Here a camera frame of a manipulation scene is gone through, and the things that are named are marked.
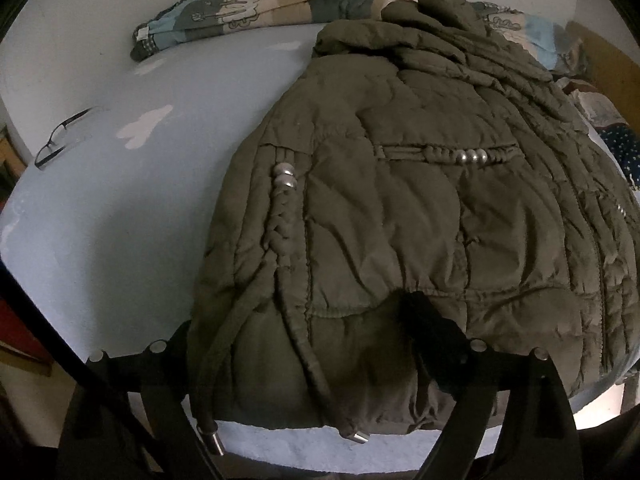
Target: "screw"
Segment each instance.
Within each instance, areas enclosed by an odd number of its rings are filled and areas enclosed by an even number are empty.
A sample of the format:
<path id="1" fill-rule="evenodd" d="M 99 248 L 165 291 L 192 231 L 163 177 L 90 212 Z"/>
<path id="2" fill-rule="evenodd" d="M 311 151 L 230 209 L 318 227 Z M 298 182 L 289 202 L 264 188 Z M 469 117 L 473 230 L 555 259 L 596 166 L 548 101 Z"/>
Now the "screw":
<path id="1" fill-rule="evenodd" d="M 100 361 L 102 361 L 103 357 L 104 352 L 102 350 L 96 350 L 95 352 L 92 352 L 91 355 L 89 355 L 89 361 L 91 361 L 92 363 L 99 363 Z"/>
<path id="2" fill-rule="evenodd" d="M 487 348 L 486 343 L 482 339 L 472 339 L 469 343 L 474 352 L 484 352 Z"/>
<path id="3" fill-rule="evenodd" d="M 540 359 L 541 361 L 546 361 L 547 359 L 549 359 L 549 352 L 547 352 L 544 348 L 535 348 L 533 351 L 533 355 L 535 355 L 536 358 Z"/>
<path id="4" fill-rule="evenodd" d="M 153 341 L 149 345 L 149 350 L 151 350 L 153 354 L 161 354 L 162 352 L 164 352 L 164 350 L 166 350 L 166 341 L 163 341 L 162 339 Z"/>

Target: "drawstring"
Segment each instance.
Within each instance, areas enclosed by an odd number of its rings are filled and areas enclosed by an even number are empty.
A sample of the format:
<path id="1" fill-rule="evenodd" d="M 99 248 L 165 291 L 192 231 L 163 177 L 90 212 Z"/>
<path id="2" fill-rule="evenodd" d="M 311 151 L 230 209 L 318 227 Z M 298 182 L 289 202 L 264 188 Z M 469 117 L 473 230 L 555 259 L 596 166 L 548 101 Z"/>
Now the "drawstring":
<path id="1" fill-rule="evenodd" d="M 289 164 L 286 166 L 289 166 L 290 170 L 277 174 L 273 179 L 271 211 L 262 242 L 265 249 L 262 263 L 251 283 L 238 297 L 231 313 L 218 330 L 212 345 L 200 363 L 193 399 L 193 414 L 203 433 L 217 431 L 218 425 L 212 416 L 211 407 L 218 371 L 248 317 L 259 305 L 274 298 L 322 412 L 338 429 L 341 436 L 353 438 L 354 435 L 358 435 L 357 429 L 335 402 L 318 357 L 306 335 L 304 314 L 296 307 L 289 292 L 291 290 L 291 237 L 295 210 L 293 201 L 296 198 L 297 181 L 292 175 L 293 167 Z"/>

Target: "blue polka dot cloth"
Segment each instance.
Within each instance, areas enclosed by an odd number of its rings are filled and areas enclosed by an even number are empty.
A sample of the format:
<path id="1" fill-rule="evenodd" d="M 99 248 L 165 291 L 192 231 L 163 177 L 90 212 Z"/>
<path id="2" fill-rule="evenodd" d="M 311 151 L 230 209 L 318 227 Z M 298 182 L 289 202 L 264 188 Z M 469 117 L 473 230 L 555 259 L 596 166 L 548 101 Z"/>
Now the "blue polka dot cloth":
<path id="1" fill-rule="evenodd" d="M 640 190 L 640 139 L 627 124 L 610 124 L 596 128 L 617 160 L 631 188 Z"/>

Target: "olive green jacket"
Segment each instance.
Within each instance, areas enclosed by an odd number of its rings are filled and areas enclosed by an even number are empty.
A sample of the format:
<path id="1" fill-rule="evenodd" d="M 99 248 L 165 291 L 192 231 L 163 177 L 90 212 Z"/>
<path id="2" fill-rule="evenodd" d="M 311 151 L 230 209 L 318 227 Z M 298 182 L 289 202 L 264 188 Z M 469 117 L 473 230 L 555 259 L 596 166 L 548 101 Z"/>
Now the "olive green jacket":
<path id="1" fill-rule="evenodd" d="M 327 25 L 232 159 L 189 336 L 206 431 L 442 428 L 404 290 L 495 349 L 544 347 L 570 395 L 640 336 L 640 210 L 550 73 L 465 0 L 382 19 Z"/>

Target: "silver stud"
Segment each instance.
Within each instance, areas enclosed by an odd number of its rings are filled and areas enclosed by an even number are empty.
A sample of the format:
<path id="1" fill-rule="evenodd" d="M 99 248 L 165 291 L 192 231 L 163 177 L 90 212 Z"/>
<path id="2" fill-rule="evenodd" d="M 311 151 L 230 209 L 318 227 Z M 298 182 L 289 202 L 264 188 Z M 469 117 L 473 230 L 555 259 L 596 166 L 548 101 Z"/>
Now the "silver stud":
<path id="1" fill-rule="evenodd" d="M 364 431 L 356 431 L 354 434 L 347 437 L 349 440 L 353 440 L 357 444 L 366 444 L 369 441 L 369 434 Z"/>
<path id="2" fill-rule="evenodd" d="M 480 160 L 480 157 L 476 153 L 476 150 L 466 150 L 466 160 L 476 164 L 478 160 Z"/>
<path id="3" fill-rule="evenodd" d="M 293 166 L 288 162 L 281 162 L 279 164 L 276 164 L 273 167 L 274 176 L 283 175 L 283 174 L 293 176 L 293 171 L 294 171 Z"/>
<path id="4" fill-rule="evenodd" d="M 158 341 L 153 341 L 149 345 L 149 350 L 151 350 L 152 354 L 161 354 L 166 350 L 166 341 L 162 339 L 158 339 Z"/>
<path id="5" fill-rule="evenodd" d="M 476 150 L 478 157 L 480 158 L 480 164 L 486 164 L 489 161 L 489 155 L 482 148 Z"/>
<path id="6" fill-rule="evenodd" d="M 540 359 L 541 361 L 546 361 L 549 359 L 549 352 L 547 352 L 544 348 L 535 348 L 533 351 L 533 355 L 536 356 L 536 359 Z"/>
<path id="7" fill-rule="evenodd" d="M 276 178 L 274 178 L 273 183 L 276 186 L 288 186 L 295 189 L 298 184 L 298 181 L 292 175 L 283 173 L 278 175 Z"/>
<path id="8" fill-rule="evenodd" d="M 474 352 L 484 352 L 487 348 L 486 343 L 482 339 L 472 339 L 469 343 Z"/>
<path id="9" fill-rule="evenodd" d="M 456 151 L 456 163 L 457 164 L 466 164 L 466 153 L 465 150 L 457 150 Z"/>
<path id="10" fill-rule="evenodd" d="M 102 361 L 103 357 L 104 352 L 102 350 L 96 350 L 95 352 L 91 352 L 91 355 L 89 355 L 89 361 L 91 361 L 92 363 L 99 363 L 100 361 Z"/>

